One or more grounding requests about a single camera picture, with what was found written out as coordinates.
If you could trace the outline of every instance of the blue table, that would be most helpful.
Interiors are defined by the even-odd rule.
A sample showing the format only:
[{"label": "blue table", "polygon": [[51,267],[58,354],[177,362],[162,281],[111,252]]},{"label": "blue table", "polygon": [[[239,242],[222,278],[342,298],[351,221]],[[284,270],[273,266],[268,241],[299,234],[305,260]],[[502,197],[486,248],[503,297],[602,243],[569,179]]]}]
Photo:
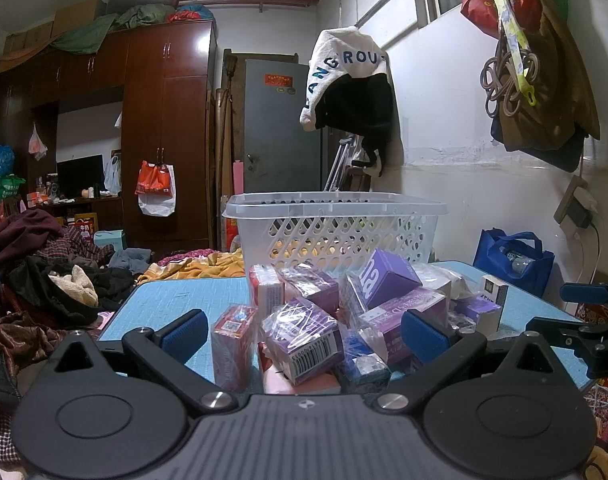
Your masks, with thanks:
[{"label": "blue table", "polygon": [[[481,270],[460,262],[440,262],[439,265],[455,270],[475,282],[480,282],[484,274]],[[138,286],[126,300],[101,334],[100,340],[121,339],[126,332],[140,326],[149,326],[158,330],[191,308],[202,309],[209,318],[209,323],[213,324],[230,304],[247,303],[248,300],[245,278],[168,280],[145,283]],[[540,298],[511,286],[502,314],[501,328],[522,332],[526,323],[535,316],[573,319],[567,313]],[[584,362],[576,358],[571,350],[555,349],[555,352],[575,384],[579,388],[585,387],[589,380],[586,377]],[[199,352],[193,355],[186,365],[202,377],[213,381],[210,342],[207,342]],[[257,369],[257,358],[255,358],[254,366],[255,371],[249,391],[260,392],[261,380]]]}]

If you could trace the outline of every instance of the blue tote bag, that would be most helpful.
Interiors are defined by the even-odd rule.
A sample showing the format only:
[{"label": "blue tote bag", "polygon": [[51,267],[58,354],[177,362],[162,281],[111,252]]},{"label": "blue tote bag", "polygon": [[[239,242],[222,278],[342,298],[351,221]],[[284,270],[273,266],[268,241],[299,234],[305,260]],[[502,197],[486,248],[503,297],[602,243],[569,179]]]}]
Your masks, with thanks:
[{"label": "blue tote bag", "polygon": [[[532,240],[535,242],[535,247],[531,247],[523,240]],[[533,259],[522,275],[511,267],[510,259],[504,254],[508,251],[514,251]],[[490,229],[489,231],[483,230],[479,237],[478,252],[475,254],[473,265],[541,298],[546,283],[548,283],[554,259],[555,255],[550,251],[543,251],[542,240],[531,232],[506,236],[501,229]]]}]

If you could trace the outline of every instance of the yellow lanyard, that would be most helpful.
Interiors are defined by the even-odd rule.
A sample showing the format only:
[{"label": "yellow lanyard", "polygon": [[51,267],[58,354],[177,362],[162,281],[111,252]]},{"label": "yellow lanyard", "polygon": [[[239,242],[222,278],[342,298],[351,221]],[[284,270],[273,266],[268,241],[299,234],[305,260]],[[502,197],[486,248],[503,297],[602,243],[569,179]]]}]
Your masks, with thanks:
[{"label": "yellow lanyard", "polygon": [[517,23],[515,13],[511,9],[508,0],[494,0],[495,7],[497,7],[497,14],[502,20],[502,27],[506,34],[506,43],[509,50],[511,51],[511,59],[513,59],[513,65],[515,66],[515,73],[517,75],[517,86],[522,95],[526,97],[526,101],[531,106],[535,106],[535,89],[527,81],[526,76],[528,74],[528,68],[524,68],[522,62],[522,54],[520,48],[528,50],[530,52],[529,40],[526,39],[524,31]]}]

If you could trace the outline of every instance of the white plastic basket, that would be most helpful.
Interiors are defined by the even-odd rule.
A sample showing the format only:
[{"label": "white plastic basket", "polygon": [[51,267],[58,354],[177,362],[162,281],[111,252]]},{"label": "white plastic basket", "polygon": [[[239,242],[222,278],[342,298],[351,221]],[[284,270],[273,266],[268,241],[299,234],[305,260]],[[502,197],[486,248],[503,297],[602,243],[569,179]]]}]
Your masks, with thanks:
[{"label": "white plastic basket", "polygon": [[235,195],[224,216],[237,220],[246,268],[309,262],[337,273],[359,269],[375,248],[426,263],[447,212],[395,193],[316,191]]}]

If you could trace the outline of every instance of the light blue box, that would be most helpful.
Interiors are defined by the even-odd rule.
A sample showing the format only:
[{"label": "light blue box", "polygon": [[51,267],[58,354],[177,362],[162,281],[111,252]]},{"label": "light blue box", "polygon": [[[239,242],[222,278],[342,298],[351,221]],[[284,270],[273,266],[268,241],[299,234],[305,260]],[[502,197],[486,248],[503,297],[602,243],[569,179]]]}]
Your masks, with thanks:
[{"label": "light blue box", "polygon": [[123,229],[117,229],[115,231],[97,231],[93,240],[97,247],[104,247],[105,245],[112,244],[115,251],[126,249],[126,237],[124,236]]}]

